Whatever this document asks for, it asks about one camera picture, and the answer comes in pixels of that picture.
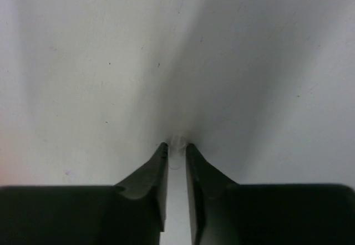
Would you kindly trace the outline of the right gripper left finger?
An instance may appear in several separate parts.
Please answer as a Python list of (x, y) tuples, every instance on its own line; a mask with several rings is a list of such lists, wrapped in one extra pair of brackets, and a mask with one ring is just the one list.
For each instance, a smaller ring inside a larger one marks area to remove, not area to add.
[(168, 145), (115, 185), (4, 186), (2, 244), (159, 244)]

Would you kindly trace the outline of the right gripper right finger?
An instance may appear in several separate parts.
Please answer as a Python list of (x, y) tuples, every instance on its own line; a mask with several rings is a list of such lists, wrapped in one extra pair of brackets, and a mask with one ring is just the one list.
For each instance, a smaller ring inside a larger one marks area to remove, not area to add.
[(186, 148), (193, 244), (353, 244), (354, 190), (340, 184), (239, 184)]

